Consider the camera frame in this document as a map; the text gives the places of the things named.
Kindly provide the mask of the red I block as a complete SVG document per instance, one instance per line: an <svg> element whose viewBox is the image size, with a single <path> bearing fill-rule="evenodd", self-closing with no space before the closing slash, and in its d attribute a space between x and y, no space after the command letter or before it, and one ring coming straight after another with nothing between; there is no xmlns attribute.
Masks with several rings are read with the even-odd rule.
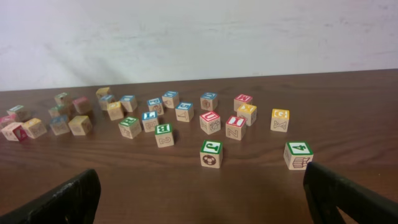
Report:
<svg viewBox="0 0 398 224"><path fill-rule="evenodd" d="M242 140L246 133L246 118L240 118L237 116L230 116L226 122L226 137Z"/></svg>

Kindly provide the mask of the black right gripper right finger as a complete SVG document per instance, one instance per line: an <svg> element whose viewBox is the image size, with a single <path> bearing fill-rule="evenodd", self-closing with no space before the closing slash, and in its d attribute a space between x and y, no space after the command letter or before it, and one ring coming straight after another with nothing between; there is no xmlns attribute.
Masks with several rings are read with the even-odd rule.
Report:
<svg viewBox="0 0 398 224"><path fill-rule="evenodd" d="M314 223L344 223L340 211L358 223L397 223L397 203L310 162L303 187Z"/></svg>

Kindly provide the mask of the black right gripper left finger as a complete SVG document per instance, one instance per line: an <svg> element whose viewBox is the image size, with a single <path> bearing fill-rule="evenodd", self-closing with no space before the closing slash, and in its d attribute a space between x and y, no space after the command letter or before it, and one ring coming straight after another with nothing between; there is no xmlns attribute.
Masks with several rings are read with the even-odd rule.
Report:
<svg viewBox="0 0 398 224"><path fill-rule="evenodd" d="M100 195L99 177L88 169L2 215L1 223L93 223Z"/></svg>

